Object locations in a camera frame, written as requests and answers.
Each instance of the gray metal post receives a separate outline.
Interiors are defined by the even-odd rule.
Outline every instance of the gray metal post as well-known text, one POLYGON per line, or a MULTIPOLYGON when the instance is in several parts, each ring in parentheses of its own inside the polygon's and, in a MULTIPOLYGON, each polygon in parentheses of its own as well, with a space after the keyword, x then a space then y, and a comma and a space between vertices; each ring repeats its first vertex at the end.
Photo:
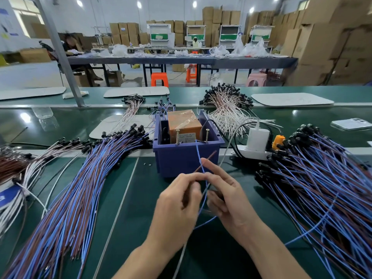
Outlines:
POLYGON ((57 28, 54 25, 53 18, 48 8, 47 0, 35 0, 35 3, 41 13, 41 16, 44 20, 46 28, 48 30, 49 36, 52 40, 55 52, 57 53, 59 63, 61 64, 62 70, 66 75, 66 79, 68 84, 70 85, 72 94, 75 97, 76 103, 78 107, 85 106, 84 100, 81 97, 79 86, 76 83, 74 78, 74 74, 72 72, 71 66, 68 63, 68 59, 66 53, 63 49, 61 40, 58 36, 57 28))

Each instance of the metal screw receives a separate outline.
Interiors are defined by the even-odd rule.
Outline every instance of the metal screw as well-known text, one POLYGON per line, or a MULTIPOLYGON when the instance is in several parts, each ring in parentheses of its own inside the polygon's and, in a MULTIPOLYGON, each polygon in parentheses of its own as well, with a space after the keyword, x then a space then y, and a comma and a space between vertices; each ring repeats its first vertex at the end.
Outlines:
POLYGON ((180 134, 180 130, 179 130, 179 129, 176 129, 176 132, 177 132, 177 136, 176 136, 176 144, 179 144, 179 143, 178 143, 178 136, 179 136, 179 134, 180 134))
POLYGON ((205 135, 205 141, 208 142, 209 129, 207 128, 206 131, 207 131, 207 134, 205 135))

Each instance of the blue storage bin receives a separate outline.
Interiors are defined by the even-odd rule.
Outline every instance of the blue storage bin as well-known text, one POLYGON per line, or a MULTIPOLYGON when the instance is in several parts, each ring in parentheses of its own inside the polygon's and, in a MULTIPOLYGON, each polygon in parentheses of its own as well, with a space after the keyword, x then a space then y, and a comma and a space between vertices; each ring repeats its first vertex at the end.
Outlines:
MULTIPOLYGON (((218 154, 221 145, 225 144, 223 137, 218 132, 213 122, 208 121, 207 113, 204 110, 200 111, 198 120, 203 127, 202 137, 205 138, 206 129, 209 129, 208 142, 198 142, 198 148, 201 158, 208 158, 214 151, 217 151, 210 160, 217 164, 218 154)), ((176 177, 180 173, 192 173, 199 166, 198 152, 196 151, 195 143, 182 144, 165 144, 162 145, 162 130, 168 129, 168 120, 160 118, 156 114, 155 133, 152 150, 155 153, 156 168, 162 177, 176 177)))

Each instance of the finger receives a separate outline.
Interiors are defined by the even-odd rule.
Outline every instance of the finger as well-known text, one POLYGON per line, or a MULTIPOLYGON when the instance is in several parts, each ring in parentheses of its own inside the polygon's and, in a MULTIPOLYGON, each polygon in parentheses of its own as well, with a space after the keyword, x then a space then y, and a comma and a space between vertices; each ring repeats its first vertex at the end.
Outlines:
POLYGON ((178 188, 179 191, 183 193, 186 191, 190 183, 199 180, 205 180, 205 178, 206 177, 204 173, 201 172, 195 172, 190 174, 181 173, 173 180, 173 182, 168 186, 168 188, 170 189, 178 188))
POLYGON ((209 159, 201 158, 202 165, 212 171, 214 174, 221 176, 223 180, 232 185, 235 181, 225 170, 220 168, 218 165, 212 163, 209 159))
POLYGON ((226 183, 221 176, 212 174, 210 172, 205 173, 206 180, 215 186, 224 197, 228 196, 233 189, 230 184, 226 183))
POLYGON ((224 201, 222 201, 216 194, 216 192, 212 190, 208 190, 207 192, 208 200, 211 200, 213 204, 215 204, 221 211, 228 212, 228 208, 224 201))
POLYGON ((189 203, 186 207, 187 212, 190 216, 198 217, 200 202, 202 201, 202 191, 200 190, 200 184, 193 182, 189 192, 189 203))
POLYGON ((222 211, 217 206, 215 206, 211 200, 207 200, 207 206, 214 215, 218 217, 222 216, 222 211))

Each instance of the pink plastic stool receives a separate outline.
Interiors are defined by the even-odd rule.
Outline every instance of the pink plastic stool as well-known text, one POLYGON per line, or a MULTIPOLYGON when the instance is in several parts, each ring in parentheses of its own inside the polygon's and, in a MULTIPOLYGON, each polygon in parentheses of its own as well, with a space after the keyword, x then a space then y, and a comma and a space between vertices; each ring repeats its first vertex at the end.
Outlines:
POLYGON ((265 73, 251 73, 248 76, 247 83, 245 84, 246 87, 254 86, 254 82, 258 83, 259 87, 266 86, 267 74, 265 73))

